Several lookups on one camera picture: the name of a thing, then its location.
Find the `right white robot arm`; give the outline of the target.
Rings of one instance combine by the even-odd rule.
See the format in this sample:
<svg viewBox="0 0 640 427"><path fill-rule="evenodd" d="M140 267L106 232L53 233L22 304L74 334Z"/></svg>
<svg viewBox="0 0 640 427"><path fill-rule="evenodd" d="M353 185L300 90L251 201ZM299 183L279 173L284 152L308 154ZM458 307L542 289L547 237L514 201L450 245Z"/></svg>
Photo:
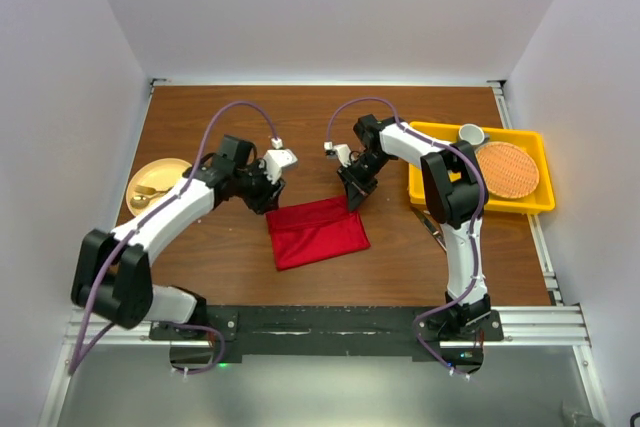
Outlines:
<svg viewBox="0 0 640 427"><path fill-rule="evenodd" d="M376 176L389 161L403 160L420 170L427 210L445 241L446 298L459 305L446 314L445 326L452 337L469 339L481 327L480 315L472 307L490 307L480 242L488 193L474 148L466 141L430 137L393 117L363 116L354 133L363 147L359 153L346 144L324 143L326 155L340 162L338 175L348 209L356 210L373 193Z"/></svg>

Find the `red cloth napkin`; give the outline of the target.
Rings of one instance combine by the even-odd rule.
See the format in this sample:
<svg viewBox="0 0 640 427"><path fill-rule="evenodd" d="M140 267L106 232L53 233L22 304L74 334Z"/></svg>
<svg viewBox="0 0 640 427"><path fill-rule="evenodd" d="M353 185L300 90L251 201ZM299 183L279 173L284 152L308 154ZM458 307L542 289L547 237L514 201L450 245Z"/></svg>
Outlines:
<svg viewBox="0 0 640 427"><path fill-rule="evenodd" d="M298 268L370 248L361 217L345 196L281 207L266 214L276 268Z"/></svg>

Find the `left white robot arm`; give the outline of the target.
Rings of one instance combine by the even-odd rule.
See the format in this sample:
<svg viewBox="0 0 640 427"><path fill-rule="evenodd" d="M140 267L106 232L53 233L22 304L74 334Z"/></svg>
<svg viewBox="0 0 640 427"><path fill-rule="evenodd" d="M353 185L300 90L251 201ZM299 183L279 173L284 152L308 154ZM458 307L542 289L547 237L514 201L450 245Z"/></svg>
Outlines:
<svg viewBox="0 0 640 427"><path fill-rule="evenodd" d="M217 151L200 157L151 207L109 232L89 232L81 243L72 302L125 329L143 321L171 323L185 339L200 337L209 323L205 299L154 284L151 267L185 229L223 202L237 197L258 215L277 209L283 173L297 158L280 140L272 144L257 157L252 142L226 135Z"/></svg>

